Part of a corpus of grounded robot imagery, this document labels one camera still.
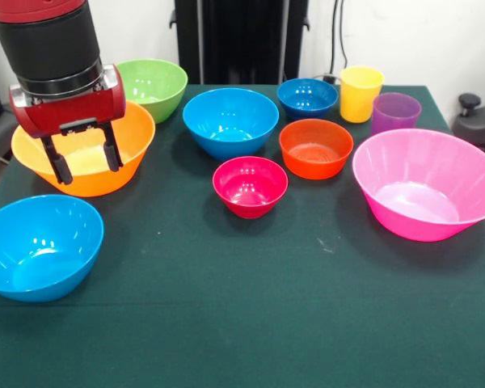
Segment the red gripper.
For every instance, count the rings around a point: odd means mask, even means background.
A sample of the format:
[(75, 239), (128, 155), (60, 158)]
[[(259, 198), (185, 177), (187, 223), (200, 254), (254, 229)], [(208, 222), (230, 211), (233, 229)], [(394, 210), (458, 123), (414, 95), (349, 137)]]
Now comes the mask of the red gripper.
[(115, 65), (103, 67), (99, 85), (102, 87), (99, 91), (88, 89), (62, 99), (42, 99), (38, 104), (19, 85), (10, 87), (9, 98), (13, 113), (29, 136), (41, 138), (58, 183), (70, 184), (73, 176), (50, 136), (75, 126), (100, 124), (105, 137), (103, 151), (109, 169), (118, 171), (124, 165), (110, 122), (123, 117), (126, 110), (124, 88)]

